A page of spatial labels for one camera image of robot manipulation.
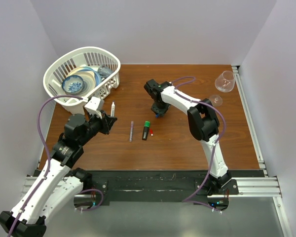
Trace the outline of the blue pen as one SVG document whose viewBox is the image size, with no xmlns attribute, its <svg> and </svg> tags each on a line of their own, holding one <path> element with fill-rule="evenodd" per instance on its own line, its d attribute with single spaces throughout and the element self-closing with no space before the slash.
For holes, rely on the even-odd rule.
<svg viewBox="0 0 296 237">
<path fill-rule="evenodd" d="M 115 114 L 115 102 L 113 101 L 111 104 L 111 117 L 114 117 Z"/>
</svg>

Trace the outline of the purple marker pen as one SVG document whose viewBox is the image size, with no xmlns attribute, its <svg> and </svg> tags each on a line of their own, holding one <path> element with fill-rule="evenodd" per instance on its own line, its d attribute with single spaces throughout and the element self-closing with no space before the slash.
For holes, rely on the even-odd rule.
<svg viewBox="0 0 296 237">
<path fill-rule="evenodd" d="M 131 121 L 129 142 L 133 140 L 134 121 Z"/>
</svg>

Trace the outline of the black green highlighter pen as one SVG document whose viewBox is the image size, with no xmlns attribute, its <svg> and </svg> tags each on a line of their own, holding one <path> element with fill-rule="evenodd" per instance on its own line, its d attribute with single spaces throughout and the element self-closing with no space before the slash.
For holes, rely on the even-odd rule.
<svg viewBox="0 0 296 237">
<path fill-rule="evenodd" d="M 142 140 L 147 140 L 148 135 L 149 135 L 149 127 L 144 126 L 143 133 L 142 133 Z"/>
</svg>

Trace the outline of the green highlighter cap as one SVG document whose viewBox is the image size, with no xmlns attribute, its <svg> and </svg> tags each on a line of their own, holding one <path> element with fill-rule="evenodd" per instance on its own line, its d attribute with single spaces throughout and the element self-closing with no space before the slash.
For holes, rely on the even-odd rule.
<svg viewBox="0 0 296 237">
<path fill-rule="evenodd" d="M 149 121 L 145 121 L 144 127 L 150 127 L 150 122 Z"/>
</svg>

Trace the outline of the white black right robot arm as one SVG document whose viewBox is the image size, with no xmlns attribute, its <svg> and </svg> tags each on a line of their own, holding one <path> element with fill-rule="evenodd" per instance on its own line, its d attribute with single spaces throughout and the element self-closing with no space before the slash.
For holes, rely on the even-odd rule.
<svg viewBox="0 0 296 237">
<path fill-rule="evenodd" d="M 153 99 L 151 110 L 161 118 L 173 106 L 182 111 L 188 120 L 189 131 L 193 138 L 200 142 L 209 165 L 209 174 L 205 184 L 215 194 L 221 194 L 227 189 L 231 173 L 224 161 L 220 148 L 220 139 L 224 131 L 219 133 L 222 114 L 213 107 L 209 99 L 197 100 L 179 91 L 170 82 L 157 83 L 151 79 L 144 85 L 145 91 Z"/>
</svg>

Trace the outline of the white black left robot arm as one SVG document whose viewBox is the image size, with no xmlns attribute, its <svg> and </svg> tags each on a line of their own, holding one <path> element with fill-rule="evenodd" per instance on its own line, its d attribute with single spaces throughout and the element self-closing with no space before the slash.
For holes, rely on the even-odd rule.
<svg viewBox="0 0 296 237">
<path fill-rule="evenodd" d="M 28 192 L 11 211 L 0 214 L 0 225 L 10 237 L 41 237 L 47 224 L 76 194 L 92 190 L 92 175 L 72 169 L 83 146 L 98 133 L 109 134 L 116 117 L 104 111 L 85 118 L 71 115 L 45 166 Z"/>
</svg>

